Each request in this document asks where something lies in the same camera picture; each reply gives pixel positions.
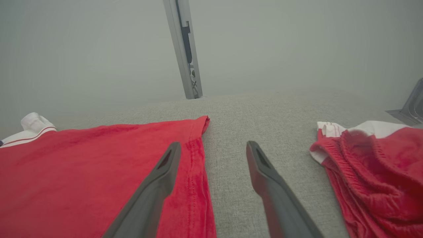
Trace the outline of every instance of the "white fabric trim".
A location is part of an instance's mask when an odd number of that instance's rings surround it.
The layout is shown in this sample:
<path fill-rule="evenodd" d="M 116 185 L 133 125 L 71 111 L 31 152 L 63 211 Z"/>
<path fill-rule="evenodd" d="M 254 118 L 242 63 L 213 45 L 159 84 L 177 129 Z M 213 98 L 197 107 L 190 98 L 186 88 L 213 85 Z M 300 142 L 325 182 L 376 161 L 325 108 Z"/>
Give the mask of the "white fabric trim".
<path fill-rule="evenodd" d="M 32 112 L 21 120 L 24 131 L 11 135 L 2 140 L 3 145 L 0 147 L 10 147 L 18 144 L 28 143 L 38 139 L 42 134 L 49 131 L 57 131 L 56 127 L 38 113 Z"/>
<path fill-rule="evenodd" d="M 326 137 L 340 137 L 342 132 L 347 130 L 350 133 L 363 133 L 367 136 L 374 135 L 376 138 L 385 138 L 405 127 L 409 126 L 390 122 L 366 121 L 356 127 L 345 129 L 337 123 L 317 122 L 317 130 L 321 129 L 322 134 Z M 310 154 L 319 164 L 329 156 L 323 149 L 310 151 Z"/>

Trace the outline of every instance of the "gray fabric surface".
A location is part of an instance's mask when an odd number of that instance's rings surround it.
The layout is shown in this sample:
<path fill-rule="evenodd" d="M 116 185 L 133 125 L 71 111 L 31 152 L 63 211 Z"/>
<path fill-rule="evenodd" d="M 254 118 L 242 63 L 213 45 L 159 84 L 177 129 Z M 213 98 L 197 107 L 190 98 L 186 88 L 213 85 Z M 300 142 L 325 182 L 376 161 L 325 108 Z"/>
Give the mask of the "gray fabric surface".
<path fill-rule="evenodd" d="M 309 155 L 317 121 L 349 128 L 366 120 L 396 122 L 346 92 L 306 89 L 165 102 L 102 115 L 48 118 L 58 129 L 195 119 L 208 115 L 203 135 L 217 236 L 268 237 L 264 208 L 254 192 L 245 157 L 258 142 L 325 237 L 348 237 L 324 168 Z"/>

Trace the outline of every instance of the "red shirt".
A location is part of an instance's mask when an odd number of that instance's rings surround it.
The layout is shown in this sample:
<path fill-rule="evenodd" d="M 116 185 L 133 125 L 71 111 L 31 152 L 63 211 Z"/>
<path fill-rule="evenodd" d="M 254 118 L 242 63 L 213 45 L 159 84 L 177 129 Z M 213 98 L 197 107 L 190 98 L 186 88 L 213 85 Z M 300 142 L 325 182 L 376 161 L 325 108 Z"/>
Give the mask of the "red shirt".
<path fill-rule="evenodd" d="M 101 237 L 170 143 L 181 159 L 157 237 L 215 238 L 201 135 L 207 116 L 47 132 L 0 147 L 0 237 Z"/>

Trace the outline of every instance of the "gray wall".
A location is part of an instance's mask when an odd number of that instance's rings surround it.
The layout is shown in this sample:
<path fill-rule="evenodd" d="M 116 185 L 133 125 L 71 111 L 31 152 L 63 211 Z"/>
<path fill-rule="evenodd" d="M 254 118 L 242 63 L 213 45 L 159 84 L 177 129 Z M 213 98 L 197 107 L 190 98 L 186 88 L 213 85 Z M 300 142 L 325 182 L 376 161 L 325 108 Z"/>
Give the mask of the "gray wall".
<path fill-rule="evenodd" d="M 323 86 L 391 110 L 423 77 L 422 0 L 190 0 L 190 8 L 205 95 Z"/>
<path fill-rule="evenodd" d="M 0 0 L 0 127 L 184 98 L 161 0 Z"/>
<path fill-rule="evenodd" d="M 301 85 L 399 109 L 422 0 L 190 0 L 206 96 Z M 162 0 L 0 0 L 0 127 L 184 99 Z"/>

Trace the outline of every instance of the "folded red shirt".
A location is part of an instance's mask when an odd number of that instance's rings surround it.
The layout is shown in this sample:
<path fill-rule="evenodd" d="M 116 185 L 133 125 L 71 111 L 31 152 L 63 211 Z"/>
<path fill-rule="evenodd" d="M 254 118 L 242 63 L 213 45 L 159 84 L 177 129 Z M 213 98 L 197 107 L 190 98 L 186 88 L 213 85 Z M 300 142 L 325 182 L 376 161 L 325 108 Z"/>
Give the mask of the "folded red shirt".
<path fill-rule="evenodd" d="M 167 147 L 181 144 L 157 237 L 215 238 L 201 135 L 207 116 L 49 131 L 0 147 L 0 237 L 101 237 Z"/>
<path fill-rule="evenodd" d="M 353 238 L 423 237 L 423 130 L 319 122 L 310 152 L 326 169 Z"/>

